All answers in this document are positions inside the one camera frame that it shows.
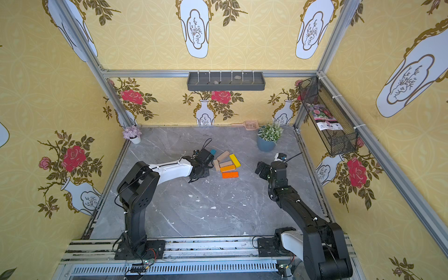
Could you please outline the amber orange wooden block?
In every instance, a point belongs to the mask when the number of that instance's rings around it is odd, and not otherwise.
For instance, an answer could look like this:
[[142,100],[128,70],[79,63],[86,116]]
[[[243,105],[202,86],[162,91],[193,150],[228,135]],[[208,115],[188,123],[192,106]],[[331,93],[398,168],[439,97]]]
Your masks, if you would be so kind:
[[234,164],[220,168],[221,173],[232,172],[234,170],[236,170],[236,166]]

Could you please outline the red orange wooden block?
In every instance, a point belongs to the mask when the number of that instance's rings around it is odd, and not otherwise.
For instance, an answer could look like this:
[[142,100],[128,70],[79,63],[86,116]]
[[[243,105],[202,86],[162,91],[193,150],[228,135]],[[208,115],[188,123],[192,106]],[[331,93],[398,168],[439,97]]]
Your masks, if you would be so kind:
[[222,173],[223,179],[232,179],[232,178],[238,178],[238,177],[239,177],[238,171],[229,171],[229,172]]

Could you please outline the yellow wooden block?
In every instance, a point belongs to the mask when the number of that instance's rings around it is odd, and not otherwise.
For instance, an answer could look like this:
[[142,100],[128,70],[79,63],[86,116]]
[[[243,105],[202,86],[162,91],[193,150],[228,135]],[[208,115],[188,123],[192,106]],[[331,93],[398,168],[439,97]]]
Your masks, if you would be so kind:
[[231,154],[229,157],[236,168],[241,167],[241,163],[239,162],[239,160],[237,159],[237,157],[234,154]]

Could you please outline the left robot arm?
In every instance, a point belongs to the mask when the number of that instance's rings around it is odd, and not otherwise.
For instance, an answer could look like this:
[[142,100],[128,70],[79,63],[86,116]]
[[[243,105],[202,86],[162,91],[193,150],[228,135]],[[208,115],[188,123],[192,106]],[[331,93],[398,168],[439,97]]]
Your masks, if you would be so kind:
[[120,206],[124,210],[125,230],[120,236],[115,260],[160,259],[164,253],[165,240],[148,240],[145,230],[146,208],[151,203],[158,185],[181,177],[189,182],[206,178],[214,166],[213,154],[203,148],[195,150],[193,156],[182,156],[179,160],[146,164],[137,162],[117,188]]

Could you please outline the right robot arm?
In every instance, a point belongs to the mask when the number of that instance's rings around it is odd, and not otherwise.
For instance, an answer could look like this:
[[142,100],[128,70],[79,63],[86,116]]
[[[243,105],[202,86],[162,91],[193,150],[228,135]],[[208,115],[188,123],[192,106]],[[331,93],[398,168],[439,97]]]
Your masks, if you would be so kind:
[[288,160],[278,153],[270,164],[258,162],[255,173],[268,182],[268,195],[297,224],[301,234],[291,230],[280,233],[286,251],[303,261],[311,280],[344,280],[353,276],[353,268],[344,232],[335,222],[315,214],[287,179]]

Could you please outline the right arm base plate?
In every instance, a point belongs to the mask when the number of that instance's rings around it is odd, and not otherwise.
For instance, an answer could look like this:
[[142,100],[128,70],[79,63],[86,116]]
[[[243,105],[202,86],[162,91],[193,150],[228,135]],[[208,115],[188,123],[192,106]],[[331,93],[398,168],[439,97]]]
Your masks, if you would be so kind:
[[258,238],[257,249],[259,257],[280,257],[278,240],[276,238]]

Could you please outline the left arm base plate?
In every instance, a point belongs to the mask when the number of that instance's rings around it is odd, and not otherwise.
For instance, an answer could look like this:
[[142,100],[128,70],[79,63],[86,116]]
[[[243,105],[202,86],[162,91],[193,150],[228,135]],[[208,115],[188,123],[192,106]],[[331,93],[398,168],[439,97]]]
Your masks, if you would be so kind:
[[165,240],[147,240],[136,246],[130,245],[128,240],[119,243],[115,252],[115,260],[159,260],[165,251]]

